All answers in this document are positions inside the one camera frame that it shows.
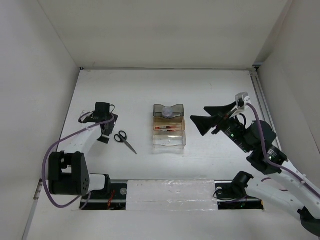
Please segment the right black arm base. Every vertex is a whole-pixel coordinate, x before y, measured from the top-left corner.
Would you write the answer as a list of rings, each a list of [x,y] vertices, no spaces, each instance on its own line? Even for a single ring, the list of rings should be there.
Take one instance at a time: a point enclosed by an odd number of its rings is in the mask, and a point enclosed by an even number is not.
[[[215,181],[213,198],[218,210],[264,210],[262,200],[247,195],[245,188],[254,177],[240,171],[232,180]]]

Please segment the black handled scissors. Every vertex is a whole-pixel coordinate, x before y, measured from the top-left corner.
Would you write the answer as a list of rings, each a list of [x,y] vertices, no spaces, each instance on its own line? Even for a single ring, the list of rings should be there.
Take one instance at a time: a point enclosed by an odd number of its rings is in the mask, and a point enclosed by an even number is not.
[[[120,130],[117,134],[114,135],[114,140],[117,143],[125,144],[135,155],[137,155],[136,150],[128,143],[127,139],[127,133],[123,130]]]

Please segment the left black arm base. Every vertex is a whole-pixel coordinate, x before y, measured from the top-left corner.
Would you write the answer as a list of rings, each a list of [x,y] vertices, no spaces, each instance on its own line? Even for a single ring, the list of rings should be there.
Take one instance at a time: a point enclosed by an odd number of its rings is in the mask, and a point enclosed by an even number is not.
[[[109,193],[95,190],[82,197],[79,208],[84,211],[124,211],[126,210],[128,193],[127,180],[111,180]]]

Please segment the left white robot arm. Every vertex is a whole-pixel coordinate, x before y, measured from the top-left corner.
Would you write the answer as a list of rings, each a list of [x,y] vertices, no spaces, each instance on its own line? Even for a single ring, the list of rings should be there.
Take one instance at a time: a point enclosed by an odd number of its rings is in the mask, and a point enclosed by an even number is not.
[[[48,157],[48,190],[52,195],[86,196],[92,192],[100,198],[111,194],[111,179],[107,174],[89,173],[86,158],[96,142],[108,144],[118,116],[111,104],[96,102],[91,113],[83,114],[83,128],[71,138],[71,143]]]

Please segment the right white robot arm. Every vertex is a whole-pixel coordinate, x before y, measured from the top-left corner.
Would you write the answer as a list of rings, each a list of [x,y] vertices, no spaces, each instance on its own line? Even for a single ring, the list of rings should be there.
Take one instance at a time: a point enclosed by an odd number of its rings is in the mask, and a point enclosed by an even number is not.
[[[240,171],[226,188],[234,203],[247,197],[266,201],[296,218],[309,233],[320,235],[320,190],[300,173],[288,157],[273,145],[277,135],[259,119],[250,103],[206,106],[209,116],[192,115],[190,119],[202,136],[208,132],[224,133],[249,156],[246,160],[261,174],[274,180],[284,190],[274,188]]]

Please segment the small clear clip jar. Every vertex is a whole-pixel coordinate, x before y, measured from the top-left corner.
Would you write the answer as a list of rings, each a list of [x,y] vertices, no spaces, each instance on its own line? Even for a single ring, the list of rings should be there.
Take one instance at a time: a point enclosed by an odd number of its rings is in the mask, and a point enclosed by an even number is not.
[[[162,117],[166,119],[171,119],[173,117],[173,113],[174,113],[173,108],[170,106],[165,106],[161,110]]]

